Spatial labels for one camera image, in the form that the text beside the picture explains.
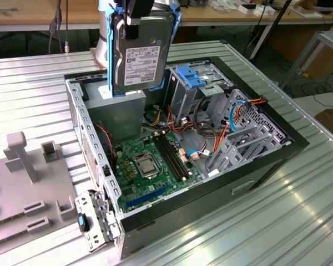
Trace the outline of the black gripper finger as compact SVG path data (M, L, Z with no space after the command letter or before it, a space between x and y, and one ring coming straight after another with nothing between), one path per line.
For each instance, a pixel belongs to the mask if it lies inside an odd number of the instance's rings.
M153 0L124 1L125 38L137 39L142 17L148 17Z

